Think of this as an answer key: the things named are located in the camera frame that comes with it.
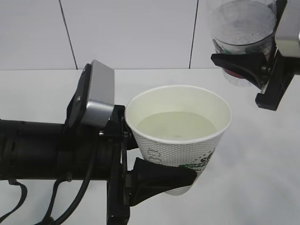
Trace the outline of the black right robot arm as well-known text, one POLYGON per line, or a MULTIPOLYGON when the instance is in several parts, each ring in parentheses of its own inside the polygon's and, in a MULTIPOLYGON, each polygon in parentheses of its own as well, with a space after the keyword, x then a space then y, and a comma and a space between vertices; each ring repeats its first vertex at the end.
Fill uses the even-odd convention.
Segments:
POLYGON ((255 103, 277 110, 300 73, 300 3, 297 0, 209 2, 215 53, 211 61, 230 82, 259 89, 255 103))

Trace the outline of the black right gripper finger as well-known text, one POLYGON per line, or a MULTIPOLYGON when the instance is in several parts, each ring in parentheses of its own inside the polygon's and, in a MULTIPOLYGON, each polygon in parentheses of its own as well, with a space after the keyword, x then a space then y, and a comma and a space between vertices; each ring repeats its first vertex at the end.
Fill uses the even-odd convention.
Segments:
POLYGON ((267 66, 267 60, 262 52, 238 55, 214 53, 210 59, 216 66, 248 80, 259 89, 266 82, 267 72, 263 71, 263 67, 267 66))

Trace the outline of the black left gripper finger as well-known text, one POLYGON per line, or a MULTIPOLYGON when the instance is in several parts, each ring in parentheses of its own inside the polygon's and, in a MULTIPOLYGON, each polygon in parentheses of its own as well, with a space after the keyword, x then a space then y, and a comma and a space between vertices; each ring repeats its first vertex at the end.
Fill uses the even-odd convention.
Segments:
POLYGON ((138 144, 130 127, 127 126, 127 150, 138 149, 138 144))
POLYGON ((189 168, 160 165, 136 158, 133 169, 127 173, 129 206, 136 206, 165 191, 190 186, 196 177, 196 171, 189 168))

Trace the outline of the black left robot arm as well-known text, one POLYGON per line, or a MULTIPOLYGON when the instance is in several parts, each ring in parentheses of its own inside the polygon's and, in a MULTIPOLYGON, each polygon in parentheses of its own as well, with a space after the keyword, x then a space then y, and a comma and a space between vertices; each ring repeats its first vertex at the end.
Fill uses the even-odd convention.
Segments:
POLYGON ((165 166, 137 158, 127 168, 127 151, 137 147, 125 122, 125 107, 116 105, 104 129, 78 126, 63 133, 64 125, 1 120, 0 178, 20 186, 22 205, 27 188, 20 180, 54 180, 43 225, 60 225, 75 211, 91 180, 107 182, 109 225, 125 225, 130 207, 157 194, 191 185, 196 172, 185 167, 165 166), (59 184, 81 180, 82 186, 68 209, 57 219, 51 213, 59 184))

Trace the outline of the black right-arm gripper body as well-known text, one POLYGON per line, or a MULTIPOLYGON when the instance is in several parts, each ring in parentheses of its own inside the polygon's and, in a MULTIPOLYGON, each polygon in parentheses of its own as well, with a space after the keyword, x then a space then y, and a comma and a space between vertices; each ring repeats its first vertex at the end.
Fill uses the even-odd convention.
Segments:
MULTIPOLYGON (((286 3, 287 0, 277 1, 280 18, 286 3)), ((295 58, 283 56, 274 40, 273 53, 267 60, 267 66, 262 69, 267 72, 266 82, 261 88, 261 92, 256 95, 255 102, 260 108, 275 111, 295 75, 295 58)))

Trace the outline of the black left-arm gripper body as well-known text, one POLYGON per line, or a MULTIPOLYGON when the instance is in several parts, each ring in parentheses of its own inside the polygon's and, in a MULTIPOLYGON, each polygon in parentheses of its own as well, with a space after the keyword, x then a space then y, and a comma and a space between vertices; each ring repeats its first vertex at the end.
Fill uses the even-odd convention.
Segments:
POLYGON ((101 156, 105 157, 107 205, 106 223, 126 225, 130 218, 128 191, 126 188, 127 165, 127 123, 125 106, 115 105, 109 121, 98 133, 101 156))

